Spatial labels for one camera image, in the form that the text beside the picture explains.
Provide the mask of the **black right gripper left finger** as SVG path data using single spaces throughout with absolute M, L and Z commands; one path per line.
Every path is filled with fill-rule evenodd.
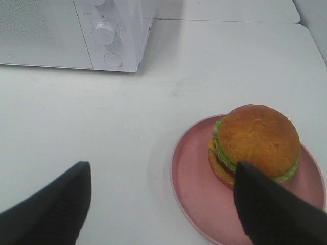
M 90 164 L 81 161 L 1 213 L 1 244 L 75 244 L 90 202 Z

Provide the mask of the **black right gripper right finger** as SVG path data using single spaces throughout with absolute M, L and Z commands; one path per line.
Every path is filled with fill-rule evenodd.
M 326 213 L 248 162 L 237 164 L 233 196 L 253 244 L 326 244 Z

